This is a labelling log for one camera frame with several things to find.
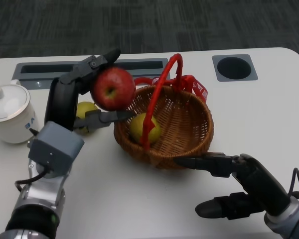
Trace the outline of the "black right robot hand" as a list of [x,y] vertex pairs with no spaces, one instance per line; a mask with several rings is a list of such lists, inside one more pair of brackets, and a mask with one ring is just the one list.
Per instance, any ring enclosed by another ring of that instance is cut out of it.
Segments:
[[278,216],[291,203],[289,195],[276,178],[249,155],[204,153],[200,156],[176,157],[174,162],[181,167],[208,171],[214,177],[233,176],[243,187],[243,192],[215,197],[197,205],[195,211],[202,218],[235,220],[262,211]]

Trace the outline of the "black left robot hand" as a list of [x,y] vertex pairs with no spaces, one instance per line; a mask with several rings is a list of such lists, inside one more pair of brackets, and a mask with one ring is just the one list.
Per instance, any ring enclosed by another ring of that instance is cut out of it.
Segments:
[[116,48],[105,55],[89,56],[73,65],[71,71],[55,78],[50,86],[44,122],[52,121],[73,131],[78,128],[95,130],[108,127],[111,123],[125,121],[136,114],[131,111],[92,110],[83,119],[76,117],[78,96],[92,91],[92,83],[120,56]]

